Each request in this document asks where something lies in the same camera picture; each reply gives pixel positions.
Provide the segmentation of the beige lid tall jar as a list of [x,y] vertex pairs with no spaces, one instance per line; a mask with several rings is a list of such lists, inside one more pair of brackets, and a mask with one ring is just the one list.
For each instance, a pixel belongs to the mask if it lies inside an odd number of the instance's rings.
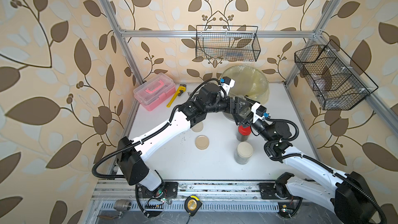
[[241,142],[235,150],[234,159],[238,164],[247,164],[252,157],[254,149],[248,142]]

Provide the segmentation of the tan short jar lid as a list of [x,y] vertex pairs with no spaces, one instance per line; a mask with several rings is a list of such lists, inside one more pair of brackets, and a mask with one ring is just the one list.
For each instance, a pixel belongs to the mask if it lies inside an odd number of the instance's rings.
[[205,150],[208,148],[209,146],[209,138],[205,135],[199,135],[196,139],[195,139],[195,146],[197,147],[197,149],[199,150]]

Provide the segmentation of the beige lid short jar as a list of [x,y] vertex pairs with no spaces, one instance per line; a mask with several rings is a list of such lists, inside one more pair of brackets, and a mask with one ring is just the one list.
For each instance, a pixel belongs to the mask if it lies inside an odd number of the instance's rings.
[[251,107],[249,107],[247,104],[245,104],[245,103],[236,103],[236,113],[240,113],[240,112],[243,112],[243,111],[249,111],[249,114],[251,113]]

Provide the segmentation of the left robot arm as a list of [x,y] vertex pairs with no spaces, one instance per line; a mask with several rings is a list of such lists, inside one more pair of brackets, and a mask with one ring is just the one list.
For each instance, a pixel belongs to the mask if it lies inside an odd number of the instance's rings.
[[[116,151],[94,164],[92,174],[102,179],[125,179],[129,185],[141,185],[149,191],[162,190],[163,179],[156,171],[149,169],[146,160],[162,145],[205,120],[209,113],[228,113],[238,121],[253,103],[246,97],[228,96],[234,84],[235,81],[228,77],[211,78],[201,83],[184,103],[172,109],[169,119],[141,136],[122,138]],[[99,173],[98,167],[112,157],[117,158],[122,173]]]

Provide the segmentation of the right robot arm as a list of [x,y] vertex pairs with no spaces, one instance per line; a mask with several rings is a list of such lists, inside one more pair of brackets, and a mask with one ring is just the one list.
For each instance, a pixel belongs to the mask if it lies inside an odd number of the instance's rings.
[[271,160],[310,177],[311,181],[306,181],[283,174],[278,179],[282,195],[312,201],[332,211],[344,224],[369,224],[374,214],[379,215],[380,223],[388,222],[363,176],[332,168],[292,145],[299,136],[299,128],[293,121],[271,118],[266,107],[248,98],[234,97],[230,108],[238,125],[251,127],[264,138],[264,151]]

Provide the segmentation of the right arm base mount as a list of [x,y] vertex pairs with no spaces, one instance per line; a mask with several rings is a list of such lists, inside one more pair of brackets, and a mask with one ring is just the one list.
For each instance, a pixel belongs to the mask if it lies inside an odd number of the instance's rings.
[[300,197],[292,195],[287,190],[288,179],[294,174],[285,172],[274,182],[259,183],[259,191],[262,200],[299,200]]

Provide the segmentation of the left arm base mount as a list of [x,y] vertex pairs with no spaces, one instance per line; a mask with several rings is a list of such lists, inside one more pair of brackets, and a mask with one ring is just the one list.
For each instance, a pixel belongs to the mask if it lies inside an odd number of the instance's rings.
[[144,199],[175,199],[178,194],[178,182],[176,181],[163,181],[160,186],[154,191],[150,191],[145,186],[138,184],[138,194]]

